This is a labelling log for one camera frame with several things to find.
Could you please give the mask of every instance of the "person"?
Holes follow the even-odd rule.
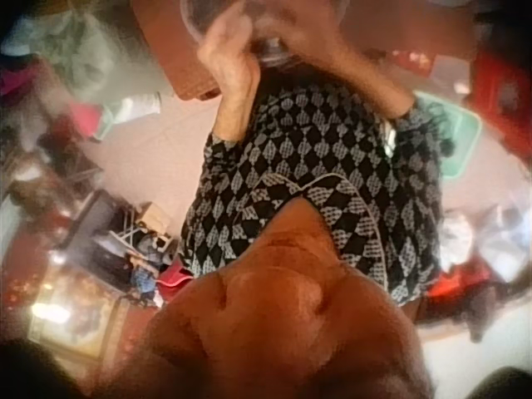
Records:
[[[329,1],[268,0],[255,19],[244,3],[198,51],[222,99],[180,245],[197,279],[100,394],[432,397],[412,321],[438,269],[437,124],[346,43]],[[259,37],[312,70],[266,79]]]

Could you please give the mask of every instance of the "teal basket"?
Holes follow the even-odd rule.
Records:
[[[415,91],[416,97],[422,105],[428,106],[437,104],[445,112],[445,122],[442,126],[443,136],[453,141],[455,150],[450,157],[441,158],[441,174],[444,179],[456,179],[464,173],[469,163],[471,155],[475,150],[482,131],[482,120],[480,117],[461,106],[457,106],[439,97],[432,96],[423,91]]]

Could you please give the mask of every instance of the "patterned dress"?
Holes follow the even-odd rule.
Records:
[[[415,104],[383,121],[341,84],[296,86],[256,106],[246,139],[210,135],[180,256],[195,276],[240,256],[279,210],[304,197],[330,228],[341,259],[399,305],[426,290],[438,269],[440,146],[431,114]]]

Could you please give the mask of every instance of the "red object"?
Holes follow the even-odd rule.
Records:
[[[479,52],[473,64],[470,106],[504,135],[509,150],[532,156],[532,93],[530,76],[488,52]]]
[[[183,264],[177,258],[157,280],[157,288],[159,289],[160,296],[166,302],[170,302],[192,279],[193,277],[191,275],[183,273]]]
[[[416,75],[428,77],[434,66],[434,56],[422,52],[392,52],[390,59],[398,65]]]
[[[74,101],[68,107],[77,132],[85,138],[93,137],[100,124],[101,107]]]
[[[476,285],[489,281],[491,271],[480,256],[455,266],[451,274],[442,273],[427,293],[429,298],[457,298]]]

